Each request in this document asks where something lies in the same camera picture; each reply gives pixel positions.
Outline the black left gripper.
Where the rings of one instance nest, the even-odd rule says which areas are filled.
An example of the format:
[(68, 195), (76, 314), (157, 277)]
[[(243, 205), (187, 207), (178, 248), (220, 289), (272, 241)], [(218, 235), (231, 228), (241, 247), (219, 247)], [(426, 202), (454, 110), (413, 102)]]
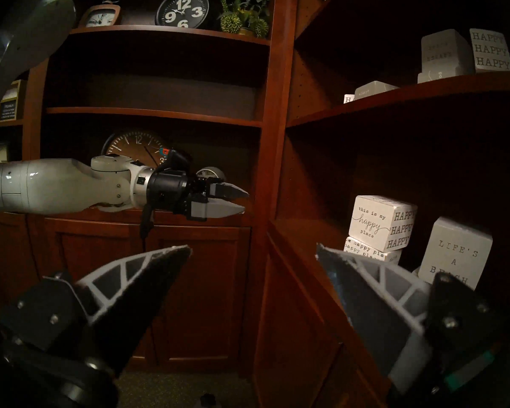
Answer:
[(207, 180), (179, 170), (156, 170), (147, 183), (147, 221), (152, 220), (154, 210), (183, 215), (192, 221), (243, 214), (244, 206), (223, 199), (247, 197), (247, 191), (224, 180)]

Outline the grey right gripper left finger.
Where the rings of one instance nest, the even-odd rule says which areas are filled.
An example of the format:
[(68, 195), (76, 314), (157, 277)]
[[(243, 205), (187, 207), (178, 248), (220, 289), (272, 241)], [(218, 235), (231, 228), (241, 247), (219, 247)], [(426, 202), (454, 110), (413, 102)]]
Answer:
[(117, 259), (76, 282), (67, 271), (44, 276), (1, 310), (0, 326), (14, 343), (96, 358), (119, 376), (191, 255), (187, 245), (172, 246)]

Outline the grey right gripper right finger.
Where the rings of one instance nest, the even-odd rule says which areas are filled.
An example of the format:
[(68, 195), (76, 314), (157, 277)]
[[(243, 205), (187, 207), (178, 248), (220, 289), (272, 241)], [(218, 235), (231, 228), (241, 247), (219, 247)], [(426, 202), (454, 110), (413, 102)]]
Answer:
[(378, 259), (317, 244), (349, 324), (390, 395), (453, 395), (495, 359), (507, 317), (457, 277), (430, 285)]

